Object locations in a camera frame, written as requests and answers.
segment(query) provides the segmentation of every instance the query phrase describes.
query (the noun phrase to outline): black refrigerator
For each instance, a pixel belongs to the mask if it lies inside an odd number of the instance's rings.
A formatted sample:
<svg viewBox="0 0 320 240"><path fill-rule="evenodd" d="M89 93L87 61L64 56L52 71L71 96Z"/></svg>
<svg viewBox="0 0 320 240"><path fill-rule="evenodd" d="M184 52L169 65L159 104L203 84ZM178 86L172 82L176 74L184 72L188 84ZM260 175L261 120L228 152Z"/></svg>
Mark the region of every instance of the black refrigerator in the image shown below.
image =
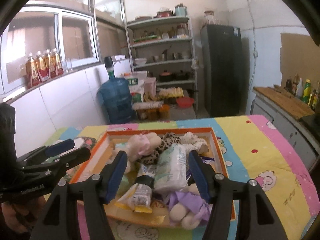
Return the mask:
<svg viewBox="0 0 320 240"><path fill-rule="evenodd" d="M211 117L239 114L245 83L240 29L205 25L201 43L206 110Z"/></svg>

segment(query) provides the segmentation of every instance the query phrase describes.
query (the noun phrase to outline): screw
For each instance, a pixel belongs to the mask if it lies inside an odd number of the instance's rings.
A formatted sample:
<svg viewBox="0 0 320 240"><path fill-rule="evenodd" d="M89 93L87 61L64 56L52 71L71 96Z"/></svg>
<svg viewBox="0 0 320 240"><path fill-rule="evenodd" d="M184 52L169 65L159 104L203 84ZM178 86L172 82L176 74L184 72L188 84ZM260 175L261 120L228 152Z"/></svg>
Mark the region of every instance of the screw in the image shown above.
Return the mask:
<svg viewBox="0 0 320 240"><path fill-rule="evenodd" d="M59 186L64 186L64 185L66 185L66 184L67 184L67 182L66 182L64 179L61 179L61 180L59 181L59 183L58 183Z"/></svg>
<svg viewBox="0 0 320 240"><path fill-rule="evenodd" d="M99 174L93 174L93 175L91 176L91 179L92 179L92 180L98 180L98 179L100 179L100 175L99 175Z"/></svg>
<svg viewBox="0 0 320 240"><path fill-rule="evenodd" d="M224 176L223 176L223 174L221 174L221 173L217 173L217 174L215 175L215 178L216 178L216 179L219 179L219 180L222 180L222 179L224 178Z"/></svg>
<svg viewBox="0 0 320 240"><path fill-rule="evenodd" d="M249 180L249 184L250 184L251 186L257 186L258 182L257 182L255 179L250 179L250 180Z"/></svg>

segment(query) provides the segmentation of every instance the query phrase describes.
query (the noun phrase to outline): bed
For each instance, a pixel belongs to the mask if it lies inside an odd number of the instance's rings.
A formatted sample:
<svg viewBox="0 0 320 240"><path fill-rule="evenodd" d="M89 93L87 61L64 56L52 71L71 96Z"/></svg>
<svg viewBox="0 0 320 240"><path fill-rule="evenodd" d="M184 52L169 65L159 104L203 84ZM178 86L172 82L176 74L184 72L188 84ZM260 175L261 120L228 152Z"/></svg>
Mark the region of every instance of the bed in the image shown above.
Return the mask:
<svg viewBox="0 0 320 240"><path fill-rule="evenodd" d="M289 240L300 239L320 211L316 188L299 156L279 131L261 115L221 117L176 122L149 122L121 125L61 128L46 142L83 140L90 148L106 130L151 130L212 127L223 153L229 178L247 182L253 178L264 189L275 208ZM205 228L193 231L151 228L110 219L116 239L122 240L200 240ZM232 221L228 239L235 239Z"/></svg>

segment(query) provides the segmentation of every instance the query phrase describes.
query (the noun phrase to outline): shelf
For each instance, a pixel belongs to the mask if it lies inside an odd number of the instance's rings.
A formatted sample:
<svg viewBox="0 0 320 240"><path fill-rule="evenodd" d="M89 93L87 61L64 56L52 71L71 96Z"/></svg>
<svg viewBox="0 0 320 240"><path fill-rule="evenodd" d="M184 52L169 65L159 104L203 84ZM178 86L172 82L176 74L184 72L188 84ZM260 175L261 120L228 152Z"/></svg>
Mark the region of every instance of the shelf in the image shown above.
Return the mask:
<svg viewBox="0 0 320 240"><path fill-rule="evenodd" d="M190 58L190 59L166 60L166 61L148 63L143 66L134 66L133 68L137 69L137 68L143 68L143 67L158 66L158 65L165 65L165 64L174 64L174 63L185 63L185 62L192 62L192 59Z"/></svg>
<svg viewBox="0 0 320 240"><path fill-rule="evenodd" d="M187 23L188 20L189 20L188 16L169 16L169 17L153 18L153 19L144 20L144 21L132 21L132 22L128 22L127 26L131 30L136 30L136 29L154 26L154 25Z"/></svg>
<svg viewBox="0 0 320 240"><path fill-rule="evenodd" d="M170 86L170 85L182 85L182 84L192 84L196 81L194 79L188 79L188 80L174 80L169 82L157 82L156 86Z"/></svg>
<svg viewBox="0 0 320 240"><path fill-rule="evenodd" d="M145 42L140 42L136 43L130 46L130 48L135 49L135 48L142 48L150 45L158 45L158 44L164 44L164 43L172 43L172 42L186 42L186 41L191 41L192 39L189 38L171 38L171 39L160 39L160 40L151 40L151 41L145 41Z"/></svg>

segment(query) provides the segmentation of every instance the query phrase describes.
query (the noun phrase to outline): human hand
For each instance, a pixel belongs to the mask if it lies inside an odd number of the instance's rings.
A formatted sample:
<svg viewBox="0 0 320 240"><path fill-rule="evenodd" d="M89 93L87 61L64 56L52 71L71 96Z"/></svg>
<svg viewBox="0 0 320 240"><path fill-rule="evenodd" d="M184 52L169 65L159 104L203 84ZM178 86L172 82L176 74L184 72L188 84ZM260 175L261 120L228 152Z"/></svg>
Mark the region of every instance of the human hand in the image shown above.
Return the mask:
<svg viewBox="0 0 320 240"><path fill-rule="evenodd" d="M28 201L25 204L12 204L10 202L4 202L1 205L2 213L4 216L4 221L7 226L18 234L28 232L28 227L32 227L36 224L36 220L29 221L24 219L24 224L22 224L16 217L16 213L20 213L22 216L32 214L36 219L39 217L42 208L45 205L45 198L39 197Z"/></svg>

